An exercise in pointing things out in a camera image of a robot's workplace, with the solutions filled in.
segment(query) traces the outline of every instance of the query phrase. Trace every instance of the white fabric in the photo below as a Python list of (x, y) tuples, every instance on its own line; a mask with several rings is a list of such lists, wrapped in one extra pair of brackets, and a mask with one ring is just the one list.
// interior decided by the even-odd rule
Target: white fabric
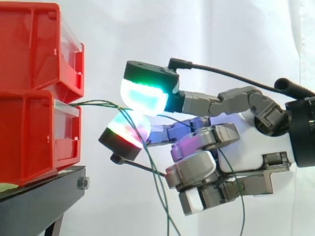
[[(310, 85), (306, 82), (309, 83), (314, 74), (309, 67), (306, 70), (308, 77), (304, 79), (301, 71), (300, 78), (299, 53), (307, 52), (303, 42), (305, 45), (311, 42), (304, 38), (308, 32), (300, 27), (298, 1), (56, 2), (74, 33), (86, 46), (85, 100), (107, 99), (122, 104), (120, 81), (129, 59), (167, 65), (170, 57), (178, 57), (216, 66), (269, 86), (280, 77), (297, 83), (301, 79), (303, 85)], [(312, 6), (311, 3), (309, 0), (307, 7)], [(307, 60), (312, 61), (313, 57), (309, 54), (303, 58), (304, 64), (308, 65)], [(216, 95), (227, 89), (246, 86), (207, 72), (180, 71), (180, 74), (183, 90)], [(265, 93), (279, 103), (287, 101), (284, 96)], [(116, 113), (110, 109), (83, 108), (81, 164), (87, 165), (91, 186), (65, 214), (62, 236), (166, 235), (166, 216), (157, 198), (152, 176), (129, 166), (115, 166), (109, 160), (110, 151), (97, 141)], [(161, 118), (152, 119), (153, 124), (166, 122), (170, 123)], [(172, 164), (169, 149), (151, 149), (160, 170)], [(149, 164), (144, 153), (137, 161)], [(298, 176), (297, 189), (301, 191), (296, 196), (294, 182), (291, 182), (287, 188), (271, 196), (245, 197), (245, 236), (314, 235), (314, 218), (310, 215), (311, 210), (315, 210), (311, 202), (314, 175), (312, 169), (307, 169), (304, 174), (307, 181)], [(176, 191), (167, 189), (167, 195), (171, 215), (183, 236), (238, 235), (242, 218), (239, 199), (184, 217)]]

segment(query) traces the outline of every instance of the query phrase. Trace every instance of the black shelf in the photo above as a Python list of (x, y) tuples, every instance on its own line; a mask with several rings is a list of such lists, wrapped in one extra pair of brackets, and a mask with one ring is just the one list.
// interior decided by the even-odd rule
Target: black shelf
[(46, 236), (59, 234), (62, 216), (84, 196), (78, 180), (85, 166), (72, 166), (68, 172), (26, 187), (0, 193), (0, 236)]

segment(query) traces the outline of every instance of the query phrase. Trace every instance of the green light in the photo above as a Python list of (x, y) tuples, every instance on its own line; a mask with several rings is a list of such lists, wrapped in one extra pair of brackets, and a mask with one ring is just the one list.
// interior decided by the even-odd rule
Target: green light
[[(135, 111), (126, 112), (130, 115), (143, 140), (146, 141), (151, 132), (151, 124), (148, 118)], [(142, 148), (142, 143), (138, 135), (121, 113), (115, 116), (115, 118), (109, 123), (107, 128), (111, 129), (114, 133), (116, 133), (129, 143), (135, 145), (138, 148)]]
[(136, 84), (126, 79), (122, 80), (120, 92), (128, 107), (148, 116), (162, 113), (168, 99), (168, 94), (160, 88)]

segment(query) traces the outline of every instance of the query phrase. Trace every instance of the screw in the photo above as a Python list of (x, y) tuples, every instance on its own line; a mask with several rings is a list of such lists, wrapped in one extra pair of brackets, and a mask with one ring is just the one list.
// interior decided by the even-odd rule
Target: screw
[(77, 182), (78, 189), (87, 190), (90, 186), (90, 178), (89, 177), (80, 177)]

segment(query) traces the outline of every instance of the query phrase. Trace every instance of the red storage bin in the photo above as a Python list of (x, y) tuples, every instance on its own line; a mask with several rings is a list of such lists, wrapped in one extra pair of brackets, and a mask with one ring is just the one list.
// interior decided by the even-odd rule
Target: red storage bin
[(49, 91), (0, 91), (0, 183), (23, 186), (80, 161), (81, 111)]
[(0, 1), (0, 89), (45, 89), (69, 103), (83, 96), (83, 64), (57, 4)]

